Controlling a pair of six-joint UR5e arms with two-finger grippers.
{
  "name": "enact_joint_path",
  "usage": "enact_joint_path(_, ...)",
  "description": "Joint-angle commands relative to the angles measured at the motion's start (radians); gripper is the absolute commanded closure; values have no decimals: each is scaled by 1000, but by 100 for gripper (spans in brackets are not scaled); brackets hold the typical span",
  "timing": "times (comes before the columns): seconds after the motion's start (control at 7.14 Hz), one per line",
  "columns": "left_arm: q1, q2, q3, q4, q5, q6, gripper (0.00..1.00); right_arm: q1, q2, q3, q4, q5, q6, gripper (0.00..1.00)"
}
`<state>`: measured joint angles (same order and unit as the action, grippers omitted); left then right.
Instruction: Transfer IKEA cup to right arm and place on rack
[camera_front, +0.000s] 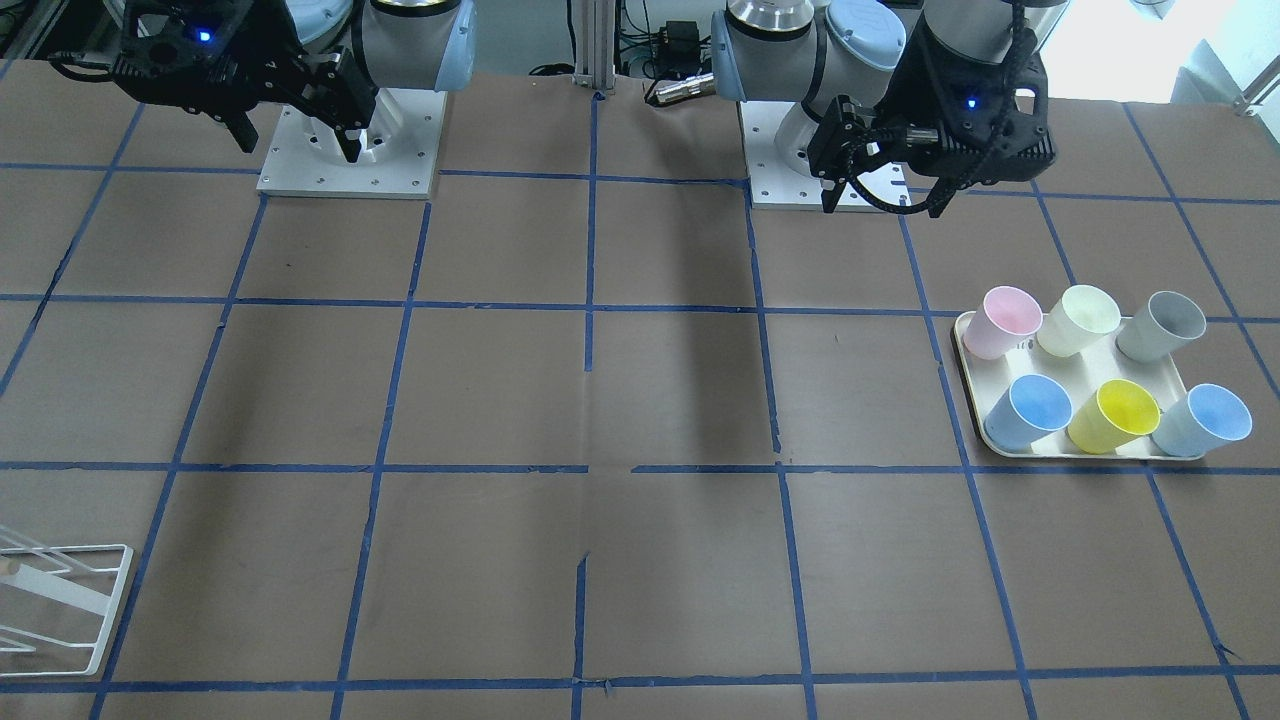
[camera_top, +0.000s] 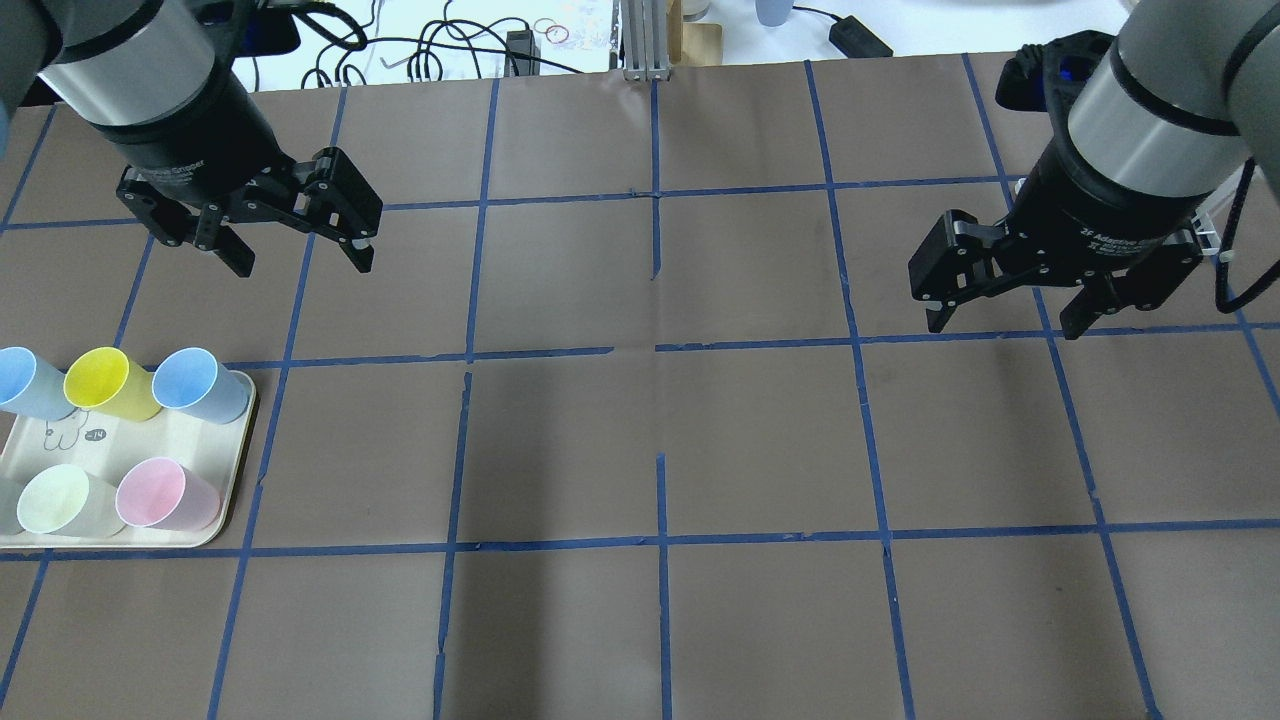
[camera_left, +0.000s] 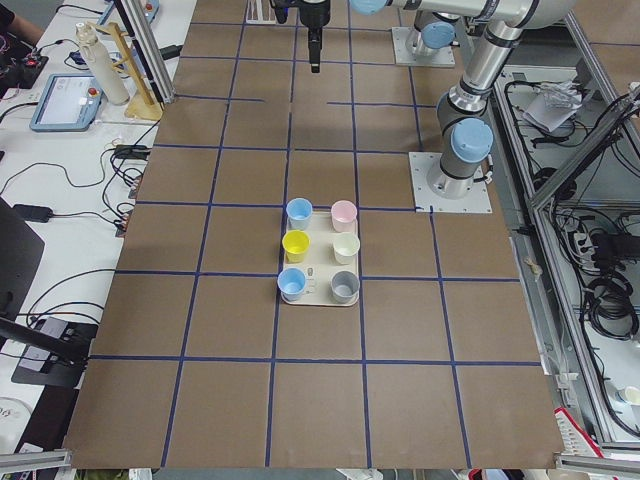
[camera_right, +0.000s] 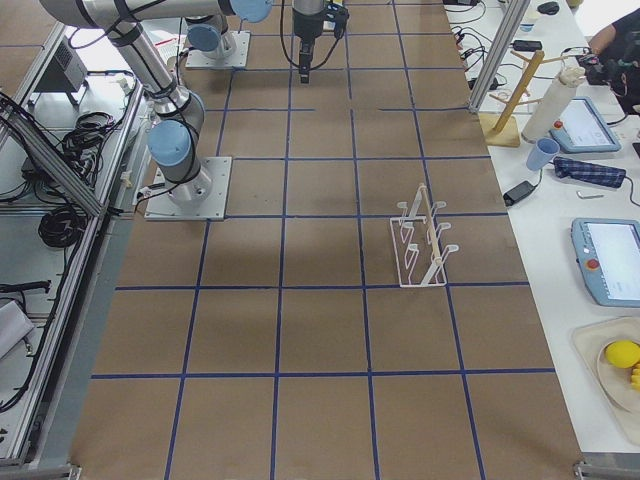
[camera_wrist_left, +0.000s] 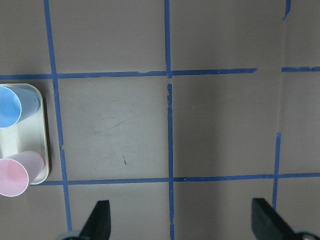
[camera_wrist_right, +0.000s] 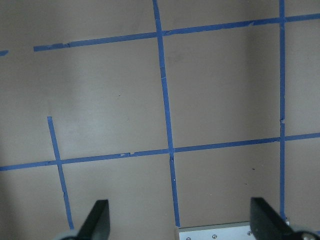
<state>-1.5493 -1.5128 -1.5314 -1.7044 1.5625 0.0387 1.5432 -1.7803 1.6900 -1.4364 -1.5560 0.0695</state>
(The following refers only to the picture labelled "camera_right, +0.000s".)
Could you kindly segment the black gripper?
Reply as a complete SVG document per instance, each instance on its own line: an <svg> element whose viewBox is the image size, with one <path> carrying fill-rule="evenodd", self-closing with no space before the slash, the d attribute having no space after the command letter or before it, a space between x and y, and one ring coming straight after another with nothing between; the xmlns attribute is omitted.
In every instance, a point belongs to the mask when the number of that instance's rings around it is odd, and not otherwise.
<svg viewBox="0 0 640 480"><path fill-rule="evenodd" d="M313 47L322 35L322 0L293 0L293 29L300 39L298 73L302 83L310 81Z"/></svg>

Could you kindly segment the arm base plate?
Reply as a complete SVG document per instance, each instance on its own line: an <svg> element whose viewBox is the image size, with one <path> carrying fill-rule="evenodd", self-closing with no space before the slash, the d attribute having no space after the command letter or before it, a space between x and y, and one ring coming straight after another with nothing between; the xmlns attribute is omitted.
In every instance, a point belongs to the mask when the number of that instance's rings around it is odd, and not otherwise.
<svg viewBox="0 0 640 480"><path fill-rule="evenodd" d="M146 220L224 220L232 158L203 157L200 162L200 173L194 180L146 202Z"/></svg>
<svg viewBox="0 0 640 480"><path fill-rule="evenodd" d="M199 70L244 69L247 64L250 32L220 33L209 25L193 26L188 34L190 51L186 67Z"/></svg>

